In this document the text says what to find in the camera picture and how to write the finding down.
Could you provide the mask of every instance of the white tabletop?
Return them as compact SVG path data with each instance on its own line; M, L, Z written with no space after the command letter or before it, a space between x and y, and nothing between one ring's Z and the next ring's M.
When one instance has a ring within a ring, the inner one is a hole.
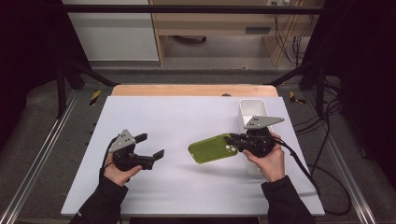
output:
M249 175L245 155L196 163L188 145L221 133L238 133L238 106L243 99L264 100L268 116L285 121L272 126L305 164L281 97L109 96L92 140L68 193L63 215L73 216L98 184L98 172L110 140L123 129L148 134L135 153L164 157L126 184L130 189L121 213L130 216L262 216L267 213L261 176ZM313 215L323 215L314 187L285 149L286 173Z

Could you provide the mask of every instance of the white cabinet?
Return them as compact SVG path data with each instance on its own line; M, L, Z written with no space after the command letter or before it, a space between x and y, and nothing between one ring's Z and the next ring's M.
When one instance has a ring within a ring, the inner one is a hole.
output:
M63 0L84 5L148 5L147 0ZM158 61L149 13L69 13L90 62Z

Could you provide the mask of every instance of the green phone case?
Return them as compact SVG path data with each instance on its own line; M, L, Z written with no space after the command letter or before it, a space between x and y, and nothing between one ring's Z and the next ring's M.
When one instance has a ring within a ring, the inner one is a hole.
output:
M216 161L238 154L238 148L227 145L224 137L231 137L228 133L207 138L189 145L189 152L198 163Z

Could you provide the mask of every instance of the person's right hand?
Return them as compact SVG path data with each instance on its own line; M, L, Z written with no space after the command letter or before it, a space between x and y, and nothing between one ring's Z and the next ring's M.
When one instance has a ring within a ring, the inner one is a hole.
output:
M271 133L271 135L280 139L280 136L275 133ZM285 177L284 152L280 144L276 143L270 154L262 158L256 157L246 149L243 150L243 153L249 161L254 162L260 168L262 175L268 182L275 182Z

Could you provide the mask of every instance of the white container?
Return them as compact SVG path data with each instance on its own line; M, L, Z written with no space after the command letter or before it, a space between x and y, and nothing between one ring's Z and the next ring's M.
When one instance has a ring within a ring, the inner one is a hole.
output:
M239 102L239 133L246 133L246 124L253 118L253 116L268 117L265 102L263 100L241 100ZM250 175L262 175L259 167L245 157L245 165L247 173Z

